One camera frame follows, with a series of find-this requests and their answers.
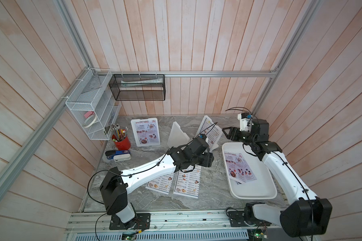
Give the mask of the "old dim sum menu sheet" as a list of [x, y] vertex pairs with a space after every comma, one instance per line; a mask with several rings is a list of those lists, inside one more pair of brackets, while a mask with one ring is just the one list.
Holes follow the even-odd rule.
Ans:
[[174, 194], [191, 198], [198, 198], [201, 177], [201, 166], [190, 166], [177, 173]]

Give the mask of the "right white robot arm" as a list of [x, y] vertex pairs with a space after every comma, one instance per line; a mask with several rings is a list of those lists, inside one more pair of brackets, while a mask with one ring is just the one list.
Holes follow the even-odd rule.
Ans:
[[286, 209], [261, 202], [247, 203], [244, 221], [248, 225], [268, 222], [280, 226], [292, 237], [317, 236], [326, 233], [332, 204], [319, 198], [288, 163], [282, 149], [269, 141], [269, 124], [266, 120], [241, 117], [240, 127], [223, 128], [227, 139], [249, 146], [251, 155], [263, 162], [282, 187], [289, 206]]

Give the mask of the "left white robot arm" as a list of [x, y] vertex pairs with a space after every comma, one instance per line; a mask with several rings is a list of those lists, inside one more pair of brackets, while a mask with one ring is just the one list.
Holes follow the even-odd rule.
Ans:
[[139, 221], [134, 207], [128, 202], [128, 194], [158, 177], [179, 171], [189, 173], [197, 165], [211, 167], [213, 161], [207, 136], [199, 134], [187, 144], [171, 147], [158, 159], [139, 167], [122, 171], [112, 168], [100, 185], [106, 213], [116, 218], [114, 224], [120, 223], [125, 229], [131, 229]]

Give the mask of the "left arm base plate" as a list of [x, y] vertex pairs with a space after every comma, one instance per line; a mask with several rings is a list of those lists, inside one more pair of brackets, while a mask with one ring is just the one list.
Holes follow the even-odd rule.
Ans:
[[144, 231], [150, 228], [150, 220], [150, 213], [138, 213], [135, 218], [128, 221], [127, 223], [123, 223], [116, 214], [113, 214], [111, 216], [109, 229]]

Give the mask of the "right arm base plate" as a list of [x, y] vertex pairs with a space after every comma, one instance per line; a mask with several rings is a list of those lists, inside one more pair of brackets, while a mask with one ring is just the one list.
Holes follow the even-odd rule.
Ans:
[[239, 227], [269, 227], [271, 225], [271, 223], [269, 222], [265, 222], [265, 221], [247, 221], [245, 219], [245, 214], [243, 211], [238, 211], [236, 209], [233, 208], [228, 208], [225, 211], [227, 217], [229, 218], [230, 221], [230, 226], [232, 228], [239, 228]]

